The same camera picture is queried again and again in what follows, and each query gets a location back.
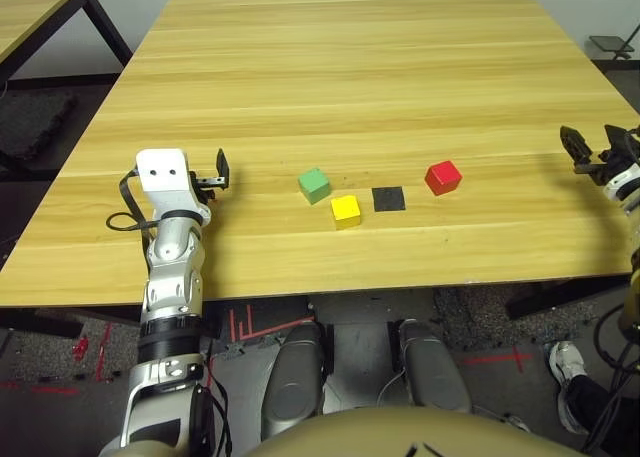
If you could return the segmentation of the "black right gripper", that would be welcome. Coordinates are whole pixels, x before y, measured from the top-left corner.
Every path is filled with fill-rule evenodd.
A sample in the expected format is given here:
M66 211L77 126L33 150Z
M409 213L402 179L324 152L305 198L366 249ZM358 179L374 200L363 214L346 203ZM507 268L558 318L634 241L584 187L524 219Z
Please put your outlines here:
M561 126L559 131L562 146L571 157L575 172L588 175L595 183L607 183L632 164L639 163L639 144L634 138L634 129L605 124L604 130L609 147L598 152L596 160L578 130Z

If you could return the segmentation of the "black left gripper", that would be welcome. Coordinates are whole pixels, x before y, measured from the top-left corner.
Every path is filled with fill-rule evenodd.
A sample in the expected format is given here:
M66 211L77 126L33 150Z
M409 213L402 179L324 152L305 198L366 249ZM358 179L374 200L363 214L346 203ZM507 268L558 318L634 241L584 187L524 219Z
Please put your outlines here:
M216 169L218 177L211 178L200 178L194 171L189 172L191 186L200 203L214 200L216 188L227 189L230 185L230 168L222 148L218 149Z

